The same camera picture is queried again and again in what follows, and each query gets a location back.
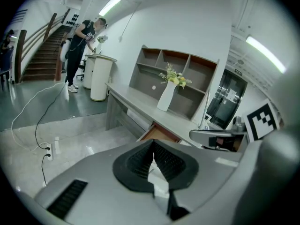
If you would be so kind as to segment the small white vase with flowers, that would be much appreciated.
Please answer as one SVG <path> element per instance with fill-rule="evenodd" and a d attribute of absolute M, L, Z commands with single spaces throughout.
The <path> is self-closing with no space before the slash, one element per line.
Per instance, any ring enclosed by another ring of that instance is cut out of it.
<path fill-rule="evenodd" d="M 96 54 L 101 54 L 102 44 L 108 39 L 107 35 L 102 35 L 97 38 L 98 46 L 96 48 Z"/>

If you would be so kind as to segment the brown wooden drawer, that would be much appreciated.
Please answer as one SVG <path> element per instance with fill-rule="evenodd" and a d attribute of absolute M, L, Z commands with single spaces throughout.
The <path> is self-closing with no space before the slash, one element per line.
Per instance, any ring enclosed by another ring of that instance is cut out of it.
<path fill-rule="evenodd" d="M 137 141 L 147 140 L 147 139 L 159 139 L 159 140 L 167 140 L 174 143 L 178 143 L 181 139 L 162 127 L 157 123 L 152 123 L 150 128 L 145 131 Z"/>

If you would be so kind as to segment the wide white cylindrical pedestal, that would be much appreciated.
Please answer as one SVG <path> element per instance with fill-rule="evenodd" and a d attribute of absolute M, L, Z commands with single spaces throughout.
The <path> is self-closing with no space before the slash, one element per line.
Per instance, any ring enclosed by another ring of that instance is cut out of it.
<path fill-rule="evenodd" d="M 107 83 L 110 71 L 116 59 L 104 55 L 92 55 L 95 58 L 92 72 L 90 98 L 93 101 L 101 102 L 106 99 Z"/>

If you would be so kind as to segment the wooden staircase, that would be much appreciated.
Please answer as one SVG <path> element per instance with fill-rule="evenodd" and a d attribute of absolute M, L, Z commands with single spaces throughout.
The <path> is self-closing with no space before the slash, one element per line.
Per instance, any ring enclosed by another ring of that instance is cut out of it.
<path fill-rule="evenodd" d="M 69 12 L 68 8 L 61 16 L 54 13 L 48 23 L 30 36 L 27 36 L 27 30 L 19 32 L 15 49 L 15 83 L 61 79 L 61 43 L 70 31 L 63 23 Z"/>

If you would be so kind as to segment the ceiling tube light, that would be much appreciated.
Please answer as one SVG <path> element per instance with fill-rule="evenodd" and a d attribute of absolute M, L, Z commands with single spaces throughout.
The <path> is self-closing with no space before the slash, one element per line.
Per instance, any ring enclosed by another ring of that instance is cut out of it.
<path fill-rule="evenodd" d="M 106 15 L 115 5 L 117 5 L 121 0 L 109 0 L 106 5 L 99 11 L 99 16 Z"/>
<path fill-rule="evenodd" d="M 246 42 L 263 54 L 282 74 L 286 72 L 285 65 L 263 44 L 252 36 L 246 38 Z"/>

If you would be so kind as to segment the grey shelf hutch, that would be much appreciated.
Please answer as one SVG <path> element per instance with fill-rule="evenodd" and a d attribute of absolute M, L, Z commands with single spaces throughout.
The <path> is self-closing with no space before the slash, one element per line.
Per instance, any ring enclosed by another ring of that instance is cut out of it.
<path fill-rule="evenodd" d="M 167 72 L 168 64 L 191 80 L 185 88 L 175 88 L 168 109 L 192 120 L 206 98 L 218 63 L 184 52 L 142 46 L 129 86 L 159 100 L 167 87 L 160 73 Z"/>

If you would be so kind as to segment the narrow white cylindrical pedestal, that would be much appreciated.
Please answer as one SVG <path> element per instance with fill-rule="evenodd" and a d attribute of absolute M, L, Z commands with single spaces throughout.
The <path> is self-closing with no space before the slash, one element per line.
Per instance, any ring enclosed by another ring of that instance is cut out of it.
<path fill-rule="evenodd" d="M 87 55 L 86 56 L 86 66 L 85 66 L 85 72 L 84 72 L 84 79 L 83 79 L 83 86 L 86 89 L 91 89 L 91 80 L 92 80 L 92 74 L 93 69 L 95 66 L 95 55 Z"/>

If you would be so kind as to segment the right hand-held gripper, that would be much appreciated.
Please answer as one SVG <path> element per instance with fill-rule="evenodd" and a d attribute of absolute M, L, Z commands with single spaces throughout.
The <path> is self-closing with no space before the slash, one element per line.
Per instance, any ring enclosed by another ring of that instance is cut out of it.
<path fill-rule="evenodd" d="M 248 143 L 262 140 L 269 133 L 279 130 L 279 122 L 275 110 L 265 99 L 242 114 L 246 127 Z M 239 150 L 244 133 L 231 130 L 191 130 L 189 137 L 204 149 Z"/>

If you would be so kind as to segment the yellow flower bouquet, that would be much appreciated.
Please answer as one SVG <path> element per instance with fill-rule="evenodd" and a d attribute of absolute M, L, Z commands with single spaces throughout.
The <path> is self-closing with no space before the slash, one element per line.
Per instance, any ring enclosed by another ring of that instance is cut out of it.
<path fill-rule="evenodd" d="M 164 80 L 163 82 L 161 82 L 162 84 L 172 82 L 176 86 L 180 86 L 182 88 L 185 88 L 185 86 L 187 84 L 192 83 L 192 81 L 189 79 L 186 79 L 182 73 L 176 72 L 173 68 L 173 65 L 169 62 L 167 63 L 167 66 L 166 66 L 166 72 L 165 73 L 161 72 L 159 74 L 159 77 L 161 77 Z"/>

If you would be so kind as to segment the black office chair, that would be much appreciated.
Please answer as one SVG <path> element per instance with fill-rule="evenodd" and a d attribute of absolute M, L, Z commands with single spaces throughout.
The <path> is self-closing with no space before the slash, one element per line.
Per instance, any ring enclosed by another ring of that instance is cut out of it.
<path fill-rule="evenodd" d="M 86 60 L 81 60 L 81 63 L 79 65 L 79 69 L 81 70 L 81 74 L 76 75 L 76 79 L 80 77 L 80 81 L 83 81 L 84 79 L 84 72 L 85 72 L 85 67 L 86 67 Z"/>

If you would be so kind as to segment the black double door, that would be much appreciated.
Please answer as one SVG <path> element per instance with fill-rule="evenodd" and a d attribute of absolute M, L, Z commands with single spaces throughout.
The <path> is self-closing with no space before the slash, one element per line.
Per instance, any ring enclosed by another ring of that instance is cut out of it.
<path fill-rule="evenodd" d="M 210 122 L 226 129 L 234 118 L 247 87 L 247 82 L 224 70 L 218 89 L 208 107 Z"/>

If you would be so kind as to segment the grey wooden desk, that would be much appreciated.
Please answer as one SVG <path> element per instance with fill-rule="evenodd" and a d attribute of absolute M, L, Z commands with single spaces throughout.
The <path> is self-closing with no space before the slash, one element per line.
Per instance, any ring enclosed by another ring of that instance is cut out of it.
<path fill-rule="evenodd" d="M 137 112 L 149 121 L 155 122 L 181 140 L 201 148 L 202 145 L 189 137 L 189 132 L 196 129 L 196 124 L 171 111 L 157 108 L 158 101 L 131 87 L 118 83 L 107 83 L 110 94 L 114 95 L 125 107 Z"/>

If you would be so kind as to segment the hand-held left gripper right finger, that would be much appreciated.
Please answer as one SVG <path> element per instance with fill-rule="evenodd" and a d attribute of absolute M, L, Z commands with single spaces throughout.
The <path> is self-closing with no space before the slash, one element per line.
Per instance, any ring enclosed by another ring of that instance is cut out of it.
<path fill-rule="evenodd" d="M 158 211 L 196 211 L 236 170 L 242 154 L 154 140 L 153 205 Z"/>

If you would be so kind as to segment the tall white vase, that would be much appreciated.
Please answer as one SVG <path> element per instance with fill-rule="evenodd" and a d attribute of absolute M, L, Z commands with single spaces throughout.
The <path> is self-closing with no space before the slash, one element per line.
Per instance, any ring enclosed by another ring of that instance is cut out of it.
<path fill-rule="evenodd" d="M 166 86 L 164 92 L 162 93 L 161 98 L 157 104 L 157 108 L 159 110 L 164 111 L 164 112 L 166 112 L 168 110 L 176 87 L 177 87 L 177 84 L 175 84 L 174 82 L 171 82 L 171 81 L 167 82 L 167 86 Z"/>

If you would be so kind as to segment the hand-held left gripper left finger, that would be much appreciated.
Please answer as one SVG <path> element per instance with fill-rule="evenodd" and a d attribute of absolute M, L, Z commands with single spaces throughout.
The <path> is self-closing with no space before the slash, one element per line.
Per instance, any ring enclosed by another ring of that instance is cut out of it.
<path fill-rule="evenodd" d="M 51 180 L 35 196 L 43 208 L 50 205 L 74 181 L 87 185 L 64 218 L 67 223 L 168 223 L 151 193 L 133 192 L 113 174 L 113 162 L 142 142 L 132 142 L 87 156 Z"/>

